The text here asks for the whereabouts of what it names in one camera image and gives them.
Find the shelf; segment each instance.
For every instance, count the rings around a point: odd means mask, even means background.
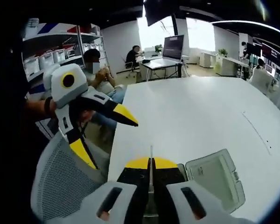
[[[77,60],[77,59],[80,59],[80,58],[82,58],[82,57],[81,56],[73,56],[73,57],[70,57],[68,59],[65,59],[64,61],[57,62],[56,64],[62,65],[62,64],[65,64],[67,62],[71,62],[71,61],[74,61],[74,60]],[[30,76],[27,76],[28,82],[32,82],[36,78],[42,78],[43,73],[44,73],[44,69],[39,70],[38,72],[31,74]]]
[[[91,43],[102,36],[81,33],[81,37],[82,43]],[[77,33],[58,32],[24,38],[23,59],[25,60],[41,51],[61,47],[63,44],[78,44]]]

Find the wristband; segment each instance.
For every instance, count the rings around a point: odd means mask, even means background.
[[[51,99],[52,99],[52,97],[46,98],[45,106],[44,106],[45,113],[49,116],[51,115],[51,110],[50,110]]]

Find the dark hair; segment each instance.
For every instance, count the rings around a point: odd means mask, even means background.
[[[134,45],[132,49],[134,50],[136,47],[140,48],[138,45]]]
[[[256,66],[256,68],[257,69],[260,69],[260,67],[262,66],[264,66],[265,65],[265,62],[261,59],[261,58],[259,58],[258,59],[258,65]]]
[[[101,54],[98,50],[96,49],[89,49],[84,52],[83,58],[85,62],[92,62],[93,58],[100,58]]]

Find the potted plant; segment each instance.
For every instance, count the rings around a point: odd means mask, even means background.
[[[161,44],[155,45],[155,47],[154,47],[154,50],[155,50],[155,52],[157,52],[157,53],[161,52],[161,51],[162,51],[161,49],[162,49],[162,45],[161,45]]]
[[[219,55],[222,55],[222,56],[224,56],[224,57],[227,57],[227,55],[228,55],[228,52],[227,52],[227,50],[226,49],[219,49]]]

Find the window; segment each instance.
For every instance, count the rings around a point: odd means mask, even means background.
[[[214,26],[209,22],[187,18],[189,47],[215,51]]]
[[[171,17],[166,17],[150,27],[147,26],[146,17],[138,18],[137,23],[142,50],[159,44],[164,45],[165,37],[174,36]]]

